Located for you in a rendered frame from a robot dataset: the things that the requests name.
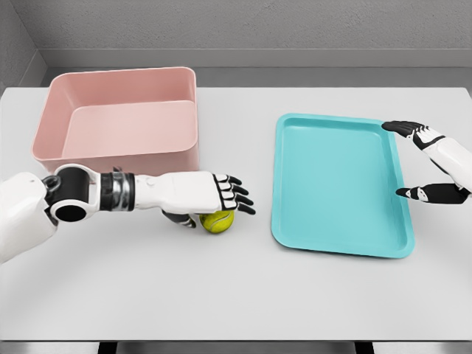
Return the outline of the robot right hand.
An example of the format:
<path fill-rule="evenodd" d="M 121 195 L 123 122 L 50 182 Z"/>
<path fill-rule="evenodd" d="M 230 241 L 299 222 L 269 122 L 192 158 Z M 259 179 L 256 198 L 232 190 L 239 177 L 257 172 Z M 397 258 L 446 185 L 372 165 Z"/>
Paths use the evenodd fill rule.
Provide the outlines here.
<path fill-rule="evenodd" d="M 403 187 L 396 190 L 397 195 L 429 204 L 463 204 L 468 198 L 472 198 L 472 152 L 457 140 L 418 122 L 388 121 L 381 127 L 411 140 L 434 165 L 452 179 L 450 184 Z"/>

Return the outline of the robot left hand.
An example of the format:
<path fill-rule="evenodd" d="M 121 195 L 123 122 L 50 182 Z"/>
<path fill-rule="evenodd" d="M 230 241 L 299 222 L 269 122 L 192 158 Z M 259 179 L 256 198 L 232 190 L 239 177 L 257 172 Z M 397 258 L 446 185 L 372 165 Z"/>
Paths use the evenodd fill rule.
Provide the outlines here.
<path fill-rule="evenodd" d="M 174 223 L 195 228 L 192 214 L 240 211 L 255 215 L 254 202 L 242 181 L 226 174 L 207 171 L 168 173 L 159 177 L 163 188 L 160 207 Z"/>

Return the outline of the yellow tennis ball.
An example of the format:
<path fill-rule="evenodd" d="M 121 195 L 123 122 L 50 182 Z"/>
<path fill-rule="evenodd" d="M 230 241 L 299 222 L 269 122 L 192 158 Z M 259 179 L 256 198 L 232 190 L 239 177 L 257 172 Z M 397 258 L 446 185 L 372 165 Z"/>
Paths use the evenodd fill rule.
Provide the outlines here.
<path fill-rule="evenodd" d="M 201 225 L 212 234 L 220 234 L 229 229 L 234 221 L 235 214 L 232 210 L 218 211 L 212 214 L 201 214 Z"/>

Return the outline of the pink basket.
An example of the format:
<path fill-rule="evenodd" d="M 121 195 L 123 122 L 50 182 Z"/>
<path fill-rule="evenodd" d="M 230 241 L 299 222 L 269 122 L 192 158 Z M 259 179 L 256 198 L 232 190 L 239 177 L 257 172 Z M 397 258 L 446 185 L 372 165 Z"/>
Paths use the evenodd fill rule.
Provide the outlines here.
<path fill-rule="evenodd" d="M 57 76 L 32 154 L 49 172 L 67 163 L 151 176 L 198 170 L 195 72 L 167 67 Z"/>

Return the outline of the blue tray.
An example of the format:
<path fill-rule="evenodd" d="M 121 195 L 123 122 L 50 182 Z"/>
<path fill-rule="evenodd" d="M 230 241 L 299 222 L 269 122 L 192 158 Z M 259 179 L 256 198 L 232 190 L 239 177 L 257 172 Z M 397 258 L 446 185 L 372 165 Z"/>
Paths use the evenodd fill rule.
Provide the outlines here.
<path fill-rule="evenodd" d="M 395 137 L 376 119 L 277 121 L 271 233 L 283 246 L 401 259 L 414 250 Z"/>

